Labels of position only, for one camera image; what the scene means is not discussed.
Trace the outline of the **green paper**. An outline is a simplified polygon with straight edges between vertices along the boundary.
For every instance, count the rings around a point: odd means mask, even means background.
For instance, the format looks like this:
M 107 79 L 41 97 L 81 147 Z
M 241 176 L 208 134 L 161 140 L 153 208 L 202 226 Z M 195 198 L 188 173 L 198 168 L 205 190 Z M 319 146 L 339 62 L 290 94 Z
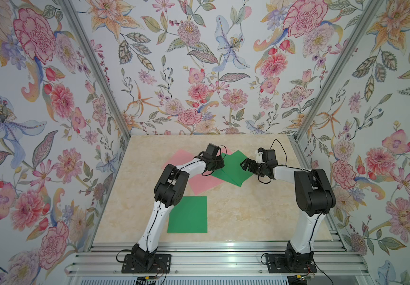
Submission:
M 169 215 L 168 233 L 207 232 L 207 197 L 183 197 Z
M 212 176 L 241 187 L 242 184 L 253 175 L 241 167 L 241 163 L 247 158 L 248 157 L 240 150 L 231 155 L 226 155 L 223 160 L 224 167 L 214 171 Z

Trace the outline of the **green paper front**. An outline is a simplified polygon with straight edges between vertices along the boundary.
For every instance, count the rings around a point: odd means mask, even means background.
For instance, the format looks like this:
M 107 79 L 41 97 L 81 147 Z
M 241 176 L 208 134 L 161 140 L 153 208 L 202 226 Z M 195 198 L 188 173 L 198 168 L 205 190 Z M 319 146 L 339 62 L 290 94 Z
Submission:
M 183 197 L 169 215 L 168 233 L 207 232 L 207 197 Z

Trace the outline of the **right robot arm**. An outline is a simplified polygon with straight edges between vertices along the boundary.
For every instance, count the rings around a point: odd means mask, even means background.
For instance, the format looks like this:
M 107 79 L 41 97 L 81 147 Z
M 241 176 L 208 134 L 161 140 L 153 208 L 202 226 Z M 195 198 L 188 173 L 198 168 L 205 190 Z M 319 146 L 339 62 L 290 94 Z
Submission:
M 289 182 L 295 187 L 295 201 L 299 208 L 295 233 L 283 254 L 264 254 L 264 263 L 284 267 L 291 272 L 314 266 L 314 242 L 318 230 L 336 205 L 336 197 L 325 171 L 281 165 L 276 159 L 276 152 L 265 148 L 258 149 L 255 160 L 243 160 L 240 167 L 258 179 L 268 177 L 270 181 Z

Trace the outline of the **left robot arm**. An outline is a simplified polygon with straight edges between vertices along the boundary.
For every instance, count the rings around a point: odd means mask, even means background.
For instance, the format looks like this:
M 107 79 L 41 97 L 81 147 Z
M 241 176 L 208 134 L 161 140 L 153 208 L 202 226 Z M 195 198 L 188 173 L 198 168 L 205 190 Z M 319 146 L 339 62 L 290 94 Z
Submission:
M 225 146 L 209 144 L 205 151 L 182 165 L 165 166 L 154 188 L 154 206 L 149 222 L 139 241 L 131 249 L 136 264 L 150 269 L 155 263 L 162 230 L 173 208 L 181 202 L 189 179 L 206 176 L 224 168 Z

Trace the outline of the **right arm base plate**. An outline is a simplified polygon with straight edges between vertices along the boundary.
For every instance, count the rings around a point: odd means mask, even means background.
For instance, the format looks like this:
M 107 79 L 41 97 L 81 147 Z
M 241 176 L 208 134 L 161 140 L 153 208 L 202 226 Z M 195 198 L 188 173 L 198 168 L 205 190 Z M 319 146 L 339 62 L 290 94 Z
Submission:
M 267 254 L 263 257 L 270 274 L 315 274 L 317 266 L 311 254 L 287 256 L 285 254 Z

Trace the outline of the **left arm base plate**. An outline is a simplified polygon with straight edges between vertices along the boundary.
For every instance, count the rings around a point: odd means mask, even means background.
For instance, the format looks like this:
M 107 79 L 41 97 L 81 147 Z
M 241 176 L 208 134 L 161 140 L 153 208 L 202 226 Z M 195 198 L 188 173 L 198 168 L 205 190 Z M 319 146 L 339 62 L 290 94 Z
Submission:
M 121 272 L 123 274 L 168 274 L 171 264 L 170 254 L 149 255 L 147 258 L 136 258 L 128 254 L 125 255 Z

